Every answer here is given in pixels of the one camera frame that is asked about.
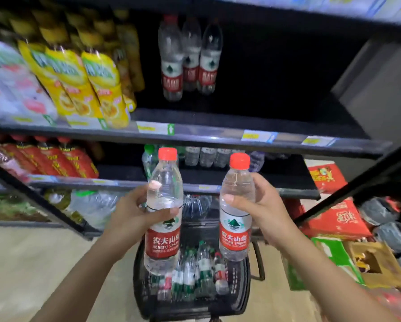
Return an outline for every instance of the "supermarket aisle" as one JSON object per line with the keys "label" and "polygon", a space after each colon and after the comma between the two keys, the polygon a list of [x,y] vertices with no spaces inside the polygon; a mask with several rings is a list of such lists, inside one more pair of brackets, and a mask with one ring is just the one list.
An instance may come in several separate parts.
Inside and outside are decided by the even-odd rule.
{"label": "supermarket aisle", "polygon": [[[71,267],[90,248],[64,229],[0,227],[0,322],[28,322]],[[223,322],[315,322],[308,292],[290,292],[280,254],[260,244],[266,269],[264,282],[252,281],[247,310]],[[143,321],[132,288],[134,246],[107,277],[88,322]],[[257,273],[254,251],[251,269]]]}

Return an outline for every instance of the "floor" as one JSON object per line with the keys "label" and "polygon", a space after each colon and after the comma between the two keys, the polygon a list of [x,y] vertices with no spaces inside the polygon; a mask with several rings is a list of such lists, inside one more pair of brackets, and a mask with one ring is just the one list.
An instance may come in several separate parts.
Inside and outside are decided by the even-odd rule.
{"label": "floor", "polygon": [[[41,308],[92,242],[64,229],[0,227],[0,322],[28,322]],[[259,244],[266,280],[253,280],[245,314],[223,322],[316,322],[318,314],[309,292],[291,292],[281,256]],[[137,246],[120,260],[107,277],[88,322],[143,321],[132,289],[132,268]],[[251,272],[258,275],[254,251]]]}

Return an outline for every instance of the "red cardboard box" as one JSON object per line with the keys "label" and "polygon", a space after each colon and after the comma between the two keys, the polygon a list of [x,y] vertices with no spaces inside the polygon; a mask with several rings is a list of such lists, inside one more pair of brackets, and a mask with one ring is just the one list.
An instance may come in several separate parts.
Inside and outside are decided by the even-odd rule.
{"label": "red cardboard box", "polygon": [[305,160],[320,193],[334,193],[345,186],[346,180],[334,161]]}
{"label": "red cardboard box", "polygon": [[[321,194],[321,200],[298,200],[286,199],[285,206],[294,219],[317,203],[327,198],[328,194]],[[372,236],[364,221],[361,219],[357,208],[351,198],[331,207],[316,218],[311,219],[300,227],[307,237],[318,235],[339,237],[342,239],[355,240],[362,237]]]}

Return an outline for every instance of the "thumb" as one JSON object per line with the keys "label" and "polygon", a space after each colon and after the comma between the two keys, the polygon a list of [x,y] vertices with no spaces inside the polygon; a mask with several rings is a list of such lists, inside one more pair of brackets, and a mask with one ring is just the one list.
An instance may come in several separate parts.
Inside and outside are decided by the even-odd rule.
{"label": "thumb", "polygon": [[232,207],[248,212],[253,217],[257,217],[260,213],[260,206],[244,197],[238,195],[223,195],[223,199]]}
{"label": "thumb", "polygon": [[166,220],[172,219],[178,215],[178,208],[171,209],[160,209],[157,211],[149,212],[144,214],[144,220],[146,224],[150,227],[158,222],[164,222]]}

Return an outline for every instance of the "hand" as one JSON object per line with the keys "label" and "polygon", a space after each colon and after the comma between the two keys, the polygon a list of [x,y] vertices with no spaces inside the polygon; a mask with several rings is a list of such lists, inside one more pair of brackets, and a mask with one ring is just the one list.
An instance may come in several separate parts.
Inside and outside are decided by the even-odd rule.
{"label": "hand", "polygon": [[290,218],[278,191],[258,173],[251,173],[256,188],[256,203],[244,197],[223,195],[232,207],[248,212],[256,221],[264,238],[280,249],[294,233],[300,233]]}
{"label": "hand", "polygon": [[155,212],[144,212],[140,209],[138,206],[147,200],[147,190],[148,184],[139,186],[118,201],[107,228],[98,240],[101,245],[105,245],[106,252],[115,261],[120,260],[151,225],[169,220],[178,214],[178,208]]}

